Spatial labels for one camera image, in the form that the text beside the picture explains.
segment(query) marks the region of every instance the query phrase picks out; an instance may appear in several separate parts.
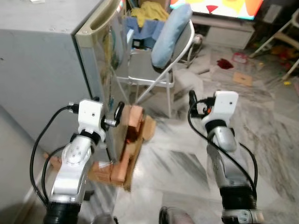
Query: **gray refrigerator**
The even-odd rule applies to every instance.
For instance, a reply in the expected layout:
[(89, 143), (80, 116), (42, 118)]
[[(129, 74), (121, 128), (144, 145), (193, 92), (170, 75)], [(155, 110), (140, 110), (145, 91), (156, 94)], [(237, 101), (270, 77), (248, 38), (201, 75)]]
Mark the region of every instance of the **gray refrigerator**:
[[(122, 0), (3, 0), (0, 3), (0, 104), (34, 140), (69, 101), (98, 96), (112, 117), (126, 103), (117, 128), (95, 150), (99, 161), (119, 160), (127, 131), (128, 55)], [(51, 152), (77, 131), (77, 115), (63, 112), (40, 142)]]

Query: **tv screen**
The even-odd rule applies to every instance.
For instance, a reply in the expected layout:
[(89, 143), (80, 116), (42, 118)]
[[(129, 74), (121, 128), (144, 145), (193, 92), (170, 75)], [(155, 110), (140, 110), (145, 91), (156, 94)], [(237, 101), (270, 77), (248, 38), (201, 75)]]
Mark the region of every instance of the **tv screen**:
[(263, 0), (171, 0), (170, 7), (189, 3), (193, 12), (253, 20)]

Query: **tv stand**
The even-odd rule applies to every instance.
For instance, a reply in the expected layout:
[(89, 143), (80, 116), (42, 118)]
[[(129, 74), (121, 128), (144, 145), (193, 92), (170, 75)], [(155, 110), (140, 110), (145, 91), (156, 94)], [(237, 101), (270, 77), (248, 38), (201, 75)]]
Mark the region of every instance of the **tv stand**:
[(192, 22), (209, 26), (205, 44), (244, 49), (254, 33), (252, 22), (193, 15)]

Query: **blue pillow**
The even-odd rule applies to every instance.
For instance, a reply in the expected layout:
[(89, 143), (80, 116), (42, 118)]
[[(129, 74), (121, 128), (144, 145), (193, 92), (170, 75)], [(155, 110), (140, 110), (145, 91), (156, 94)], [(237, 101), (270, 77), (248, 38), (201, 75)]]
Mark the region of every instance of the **blue pillow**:
[(192, 9), (189, 4), (174, 9), (165, 22), (160, 36), (151, 53), (151, 62), (156, 68), (164, 68), (170, 61), (174, 46), (191, 19)]

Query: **power cord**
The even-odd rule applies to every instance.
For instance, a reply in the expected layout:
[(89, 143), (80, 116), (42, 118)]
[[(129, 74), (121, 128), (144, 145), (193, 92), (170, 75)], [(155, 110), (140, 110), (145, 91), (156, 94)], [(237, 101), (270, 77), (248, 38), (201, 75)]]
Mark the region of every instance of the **power cord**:
[(30, 181), (31, 184), (33, 186), (34, 191), (36, 192), (36, 194), (39, 196), (39, 198), (41, 199), (42, 203), (47, 206), (48, 202), (45, 198), (45, 196), (42, 195), (40, 189), (37, 187), (35, 179), (34, 179), (34, 175), (33, 175), (33, 164), (34, 164), (34, 157), (36, 154), (36, 149), (38, 146), (39, 141), (41, 140), (42, 136), (44, 135), (44, 133), (46, 132), (46, 130), (49, 128), (49, 126), (51, 125), (51, 123), (53, 122), (53, 120), (57, 117), (57, 115), (59, 113), (61, 113), (64, 110), (73, 110), (73, 106), (72, 105), (68, 105), (68, 106), (64, 106), (62, 108), (60, 108), (53, 116), (52, 118), (49, 120), (49, 122), (47, 123), (46, 127), (42, 130), (42, 132), (39, 134), (39, 136), (37, 137), (34, 145), (33, 145), (33, 149), (32, 149), (32, 153), (31, 153), (31, 158), (30, 158), (30, 166), (29, 166), (29, 174), (30, 174)]
[[(193, 108), (196, 107), (197, 104), (199, 103), (202, 103), (203, 100), (198, 100), (196, 101), (195, 103), (193, 103), (190, 108), (189, 108), (189, 111), (188, 111), (188, 123), (190, 125), (190, 127), (202, 138), (204, 138), (209, 144), (211, 144), (213, 147), (215, 147), (216, 149), (218, 149), (219, 151), (221, 151), (224, 155), (226, 155), (241, 171), (242, 173), (246, 176), (246, 178), (248, 179), (248, 181), (250, 182), (250, 185), (251, 185), (251, 188), (252, 188), (252, 194), (253, 194), (253, 197), (255, 198), (255, 200), (257, 200), (257, 194), (256, 194), (256, 184), (252, 181), (250, 175), (248, 174), (248, 172), (233, 158), (231, 157), (224, 149), (222, 149), (221, 147), (219, 147), (218, 145), (216, 145), (215, 143), (213, 143), (211, 140), (209, 140), (206, 136), (204, 136), (200, 131), (198, 131), (194, 125), (192, 124), (192, 121), (191, 121), (191, 111)], [(248, 150), (248, 152), (250, 152), (250, 156), (252, 158), (254, 158), (254, 155), (252, 154), (252, 152), (247, 148), (245, 147), (243, 144), (241, 144), (241, 146), (243, 146), (246, 150)], [(257, 165), (256, 165), (256, 160), (253, 159), (254, 161), (254, 165), (255, 165), (255, 179), (257, 181)]]
[(65, 146), (61, 146), (58, 149), (54, 150), (53, 152), (51, 152), (48, 156), (48, 158), (46, 159), (44, 165), (43, 165), (43, 173), (42, 173), (42, 190), (43, 190), (43, 195), (45, 197), (45, 200), (47, 202), (47, 204), (49, 203), (49, 198), (48, 198), (48, 194), (47, 194), (47, 190), (46, 190), (46, 171), (47, 171), (47, 166), (48, 163), (51, 159), (52, 156), (54, 156), (56, 153), (60, 152), (61, 150), (63, 150), (65, 148)]

